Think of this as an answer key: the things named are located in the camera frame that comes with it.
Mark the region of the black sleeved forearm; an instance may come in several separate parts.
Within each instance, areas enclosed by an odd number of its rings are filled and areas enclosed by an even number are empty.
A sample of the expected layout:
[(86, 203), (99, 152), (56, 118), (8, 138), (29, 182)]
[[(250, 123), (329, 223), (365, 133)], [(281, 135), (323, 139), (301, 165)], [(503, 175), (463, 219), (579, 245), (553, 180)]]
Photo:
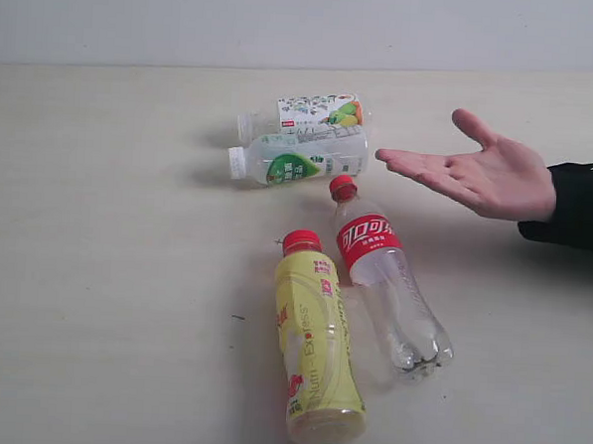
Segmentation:
[(524, 239), (593, 251), (593, 163), (549, 168), (556, 205), (548, 222), (519, 222)]

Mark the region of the person's open hand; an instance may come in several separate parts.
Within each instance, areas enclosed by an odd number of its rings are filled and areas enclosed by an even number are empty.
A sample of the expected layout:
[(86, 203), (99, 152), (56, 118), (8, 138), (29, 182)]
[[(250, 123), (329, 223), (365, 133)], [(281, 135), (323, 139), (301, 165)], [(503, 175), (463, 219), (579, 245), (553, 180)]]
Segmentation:
[(431, 155), (379, 149), (375, 158), (392, 173), (462, 204), (486, 219), (548, 222), (556, 207), (555, 187), (542, 158), (524, 144), (500, 135), (465, 109), (452, 122), (482, 149)]

